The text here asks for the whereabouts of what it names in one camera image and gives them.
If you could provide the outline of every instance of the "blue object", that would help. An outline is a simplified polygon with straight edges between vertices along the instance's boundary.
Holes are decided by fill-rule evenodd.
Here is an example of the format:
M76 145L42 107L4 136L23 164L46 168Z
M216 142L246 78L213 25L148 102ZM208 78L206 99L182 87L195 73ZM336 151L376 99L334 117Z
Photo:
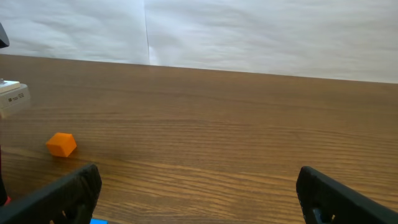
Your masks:
M108 221L105 221L105 220L95 220L94 218L92 218L90 224L108 224Z

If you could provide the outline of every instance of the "orange cube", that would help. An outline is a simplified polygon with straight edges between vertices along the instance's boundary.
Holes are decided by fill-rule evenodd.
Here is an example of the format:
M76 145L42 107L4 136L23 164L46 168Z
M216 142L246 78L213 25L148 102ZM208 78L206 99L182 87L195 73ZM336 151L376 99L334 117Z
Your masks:
M76 148L76 142L72 134L55 133L45 143L53 156L68 157Z

